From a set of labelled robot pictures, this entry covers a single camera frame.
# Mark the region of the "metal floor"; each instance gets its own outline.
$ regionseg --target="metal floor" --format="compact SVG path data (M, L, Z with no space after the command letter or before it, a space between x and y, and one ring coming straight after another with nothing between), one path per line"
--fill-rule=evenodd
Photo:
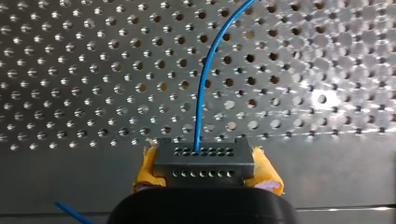
M242 3L0 2L0 214L109 212L146 138L192 141L205 55ZM395 204L395 18L386 0L257 2L212 63L204 141L263 146L298 208Z

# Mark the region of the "blue cable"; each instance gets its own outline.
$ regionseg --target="blue cable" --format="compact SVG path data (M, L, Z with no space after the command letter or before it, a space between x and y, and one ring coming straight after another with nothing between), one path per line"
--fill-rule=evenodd
M55 205L58 206L60 209L62 209L64 212L66 212L70 217L73 217L74 219L78 220L80 223L82 223L82 224L93 224L93 222L89 221L87 218L85 218L84 216L80 215L75 210L69 208L64 203L55 202Z
M210 46L210 50L206 55L206 60L204 64L204 68L202 70L201 79L199 81L199 89L197 96L197 106L195 111L195 134L194 134L194 150L198 152L200 150L200 141L201 141L201 127L202 127L202 107L204 103L204 95L205 95L205 82L207 78L207 73L209 72L210 64L212 63L213 56L215 55L216 48L218 47L222 37L228 28L233 24L233 22L248 8L250 7L255 0L247 0L244 5L238 8L235 13L224 23L223 27L221 27L218 35Z

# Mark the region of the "metal panel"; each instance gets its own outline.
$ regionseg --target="metal panel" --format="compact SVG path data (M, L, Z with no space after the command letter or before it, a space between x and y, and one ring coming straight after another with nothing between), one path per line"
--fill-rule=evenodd
M0 213L109 211L145 138L191 142L202 63L241 4L2 1ZM204 140L264 145L297 207L395 203L395 17L385 0L256 3L212 63Z
M302 224L391 224L395 223L394 209L345 209L338 211L305 211L298 213Z

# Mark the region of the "black object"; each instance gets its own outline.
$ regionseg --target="black object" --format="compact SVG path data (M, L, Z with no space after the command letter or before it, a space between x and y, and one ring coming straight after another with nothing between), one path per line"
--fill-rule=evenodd
M281 197L264 189L142 190L124 199L111 213L108 224L296 224L294 209Z
M168 187L239 187L254 176L254 160L246 138L234 143L202 143L199 152L192 143L160 139L153 173L164 177Z

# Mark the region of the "perforated metal sheet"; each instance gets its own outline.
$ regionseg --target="perforated metal sheet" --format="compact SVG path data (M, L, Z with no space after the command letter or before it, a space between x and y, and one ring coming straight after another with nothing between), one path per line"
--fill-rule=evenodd
M79 180L93 187L107 183L110 175L114 182L133 179L147 137L192 141L205 55L220 26L241 4L2 1L0 160L7 161L1 162L1 172L9 175L8 169L16 164L39 175L40 181L51 182L55 175L71 174L61 168L66 165L97 175L110 164L117 170L117 159L123 167L133 168L122 170L122 178L108 173L95 181L88 176ZM296 178L290 176L308 171L293 174L280 156L301 167L309 160L329 160L317 155L294 161L295 151L276 152L276 147L292 150L299 144L310 155L316 147L383 139L358 141L355 147L367 149L372 144L393 155L395 17L396 6L385 0L256 3L224 36L212 63L206 82L204 140L247 136L254 145L272 146L269 154L288 177L287 183ZM340 155L338 149L332 150ZM113 162L84 163L90 157L106 161L107 156ZM132 164L124 164L129 157ZM387 161L375 171L382 174L393 163ZM32 174L21 171L9 177L17 180L9 180L5 189L21 182L29 185L34 182L29 180ZM297 196L303 190L298 187L291 198L309 206L302 203L302 195ZM39 187L34 192L43 194ZM52 196L63 193L57 189ZM394 201L382 196L376 203ZM93 209L113 205L105 202ZM40 211L48 208L43 204Z

